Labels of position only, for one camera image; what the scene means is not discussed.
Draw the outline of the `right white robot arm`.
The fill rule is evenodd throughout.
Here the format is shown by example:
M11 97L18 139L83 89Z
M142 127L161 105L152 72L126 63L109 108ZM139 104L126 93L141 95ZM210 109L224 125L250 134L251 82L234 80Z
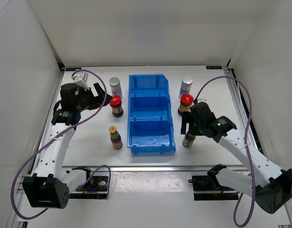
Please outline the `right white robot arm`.
M292 169L284 170L248 145L236 125L227 117L215 117L205 102L182 113L181 134L205 136L233 154L251 173L250 176L218 164L208 171L207 185L217 190L230 187L255 200L269 214L274 214L292 198Z

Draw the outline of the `yellow cap sauce bottle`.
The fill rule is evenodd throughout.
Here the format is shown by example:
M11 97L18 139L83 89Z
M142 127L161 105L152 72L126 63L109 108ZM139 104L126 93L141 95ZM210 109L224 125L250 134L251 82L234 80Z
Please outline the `yellow cap sauce bottle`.
M196 138L195 135L193 135L193 134L191 134L189 132L186 132L186 134L185 134L185 136L184 136L184 138L182 140L182 145L184 147L191 147L193 142L194 142L194 140L195 140L195 138Z
M109 127L110 140L112 142L113 148L121 149L123 147L123 142L121 136L119 135L117 128L115 126Z

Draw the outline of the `red lid sauce jar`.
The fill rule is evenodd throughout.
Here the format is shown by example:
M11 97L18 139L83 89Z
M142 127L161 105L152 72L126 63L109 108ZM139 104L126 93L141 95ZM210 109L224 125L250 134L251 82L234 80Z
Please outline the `red lid sauce jar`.
M178 108L178 114L182 116L183 112L190 112L190 107L192 106L194 98L190 94L183 94L180 98L180 105Z
M122 99L119 95L113 95L109 104L114 117L121 117L123 115Z

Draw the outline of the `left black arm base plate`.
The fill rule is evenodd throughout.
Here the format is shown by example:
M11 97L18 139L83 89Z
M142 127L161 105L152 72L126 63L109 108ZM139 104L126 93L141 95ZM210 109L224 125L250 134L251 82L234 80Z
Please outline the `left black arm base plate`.
M109 198L112 172L108 165L101 165L94 171L86 166L76 166L72 170L80 171L83 178L70 194L70 199L107 200Z

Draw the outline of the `silver cap shaker bottle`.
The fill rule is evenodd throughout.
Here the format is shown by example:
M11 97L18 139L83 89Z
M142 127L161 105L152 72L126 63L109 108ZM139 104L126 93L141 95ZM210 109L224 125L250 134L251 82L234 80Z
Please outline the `silver cap shaker bottle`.
M193 79L191 77L185 76L182 78L181 87L179 91L179 99L182 97L182 95L189 94L192 84Z
M112 77L109 80L112 95L118 95L122 99L122 89L120 80L117 77Z

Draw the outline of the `blue plastic divided bin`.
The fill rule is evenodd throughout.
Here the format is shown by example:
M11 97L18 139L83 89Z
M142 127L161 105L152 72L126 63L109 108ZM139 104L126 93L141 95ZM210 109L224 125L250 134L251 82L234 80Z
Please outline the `blue plastic divided bin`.
M176 151L169 82L163 74L129 76L127 147L135 155Z

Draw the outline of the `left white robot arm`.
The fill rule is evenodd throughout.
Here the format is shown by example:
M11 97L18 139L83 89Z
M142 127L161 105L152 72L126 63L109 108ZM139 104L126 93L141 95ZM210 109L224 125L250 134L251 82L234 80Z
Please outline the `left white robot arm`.
M73 191L88 191L98 186L87 167L62 170L69 143L81 121L81 112L106 106L112 98L99 83L95 83L94 88L97 96L90 88L75 83L61 86L61 99L54 106L51 120L52 143L40 153L34 173L22 183L31 207L63 209Z

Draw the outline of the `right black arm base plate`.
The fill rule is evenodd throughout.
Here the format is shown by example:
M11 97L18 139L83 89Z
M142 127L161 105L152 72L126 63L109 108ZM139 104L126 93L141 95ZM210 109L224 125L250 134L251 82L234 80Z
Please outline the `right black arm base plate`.
M215 187L208 176L192 176L188 180L192 184L194 201L238 200L238 192L229 187Z

